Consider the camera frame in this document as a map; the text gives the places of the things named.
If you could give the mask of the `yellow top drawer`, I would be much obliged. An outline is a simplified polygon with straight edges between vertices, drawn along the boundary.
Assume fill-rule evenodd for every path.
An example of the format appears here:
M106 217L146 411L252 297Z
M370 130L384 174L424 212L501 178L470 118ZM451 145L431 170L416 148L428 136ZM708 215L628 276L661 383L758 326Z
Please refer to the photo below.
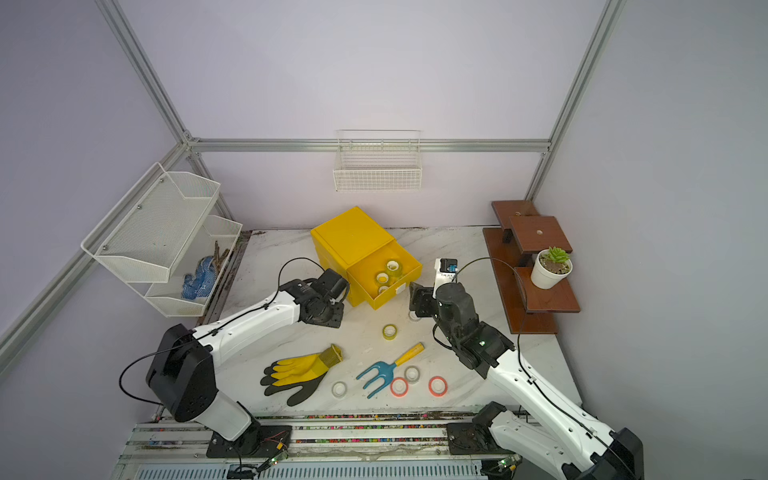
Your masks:
M422 264L397 241L391 241L347 271L353 307L367 303L374 310L408 289L422 273Z

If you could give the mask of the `yellow plastic drawer cabinet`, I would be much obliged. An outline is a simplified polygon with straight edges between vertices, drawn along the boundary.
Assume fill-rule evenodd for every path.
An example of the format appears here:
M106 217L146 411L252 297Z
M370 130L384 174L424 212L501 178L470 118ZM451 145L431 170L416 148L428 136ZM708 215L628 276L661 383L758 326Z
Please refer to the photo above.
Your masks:
M311 238L321 265L348 281L351 305L368 303L378 309L375 274L383 268L370 262L395 241L394 237L361 208L354 207L313 228Z

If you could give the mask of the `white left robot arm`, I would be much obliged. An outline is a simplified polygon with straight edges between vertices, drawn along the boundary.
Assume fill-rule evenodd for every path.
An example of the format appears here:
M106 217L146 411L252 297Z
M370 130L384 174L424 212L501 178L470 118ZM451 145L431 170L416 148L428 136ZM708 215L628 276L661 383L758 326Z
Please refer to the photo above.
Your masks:
M286 449L288 426L262 426L217 384L229 359L269 334L297 323L338 328L349 283L332 269L317 278L278 286L264 302L222 320L188 329L181 324L163 335L146 383L173 419L211 431L209 458L272 457Z

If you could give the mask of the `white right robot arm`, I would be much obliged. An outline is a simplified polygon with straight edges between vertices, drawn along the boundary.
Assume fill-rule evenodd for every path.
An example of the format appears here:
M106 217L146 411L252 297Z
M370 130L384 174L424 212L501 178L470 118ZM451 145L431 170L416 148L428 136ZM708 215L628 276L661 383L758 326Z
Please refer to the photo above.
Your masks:
M491 402L473 420L481 442L519 454L555 479L643 478L641 440L588 414L540 375L511 339L480 320L462 284L414 283L409 309L432 318L464 366L512 396L539 424L532 427Z

